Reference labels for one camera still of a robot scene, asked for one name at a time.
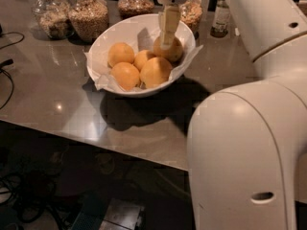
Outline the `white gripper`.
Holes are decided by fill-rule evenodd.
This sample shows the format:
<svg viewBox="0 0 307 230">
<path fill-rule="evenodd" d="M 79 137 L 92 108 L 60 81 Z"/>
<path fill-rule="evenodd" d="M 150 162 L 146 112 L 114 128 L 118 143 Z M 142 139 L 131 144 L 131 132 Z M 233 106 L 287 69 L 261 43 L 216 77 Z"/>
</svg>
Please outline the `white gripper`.
<svg viewBox="0 0 307 230">
<path fill-rule="evenodd" d="M 160 48 L 168 50 L 175 39 L 175 34 L 180 20 L 180 10 L 178 6 L 187 0 L 157 0 L 161 5 L 168 5 L 163 8 L 163 12 L 158 15 L 160 28 Z"/>
</svg>

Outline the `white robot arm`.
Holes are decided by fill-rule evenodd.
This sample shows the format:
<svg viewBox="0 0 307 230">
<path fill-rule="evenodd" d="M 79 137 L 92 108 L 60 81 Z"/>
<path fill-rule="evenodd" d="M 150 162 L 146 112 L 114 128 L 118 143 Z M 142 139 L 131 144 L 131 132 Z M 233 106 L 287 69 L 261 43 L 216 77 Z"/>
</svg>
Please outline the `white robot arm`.
<svg viewBox="0 0 307 230">
<path fill-rule="evenodd" d="M 195 110 L 187 159 L 197 230 L 296 230 L 307 150 L 307 20 L 293 0 L 226 0 L 258 80 Z"/>
</svg>

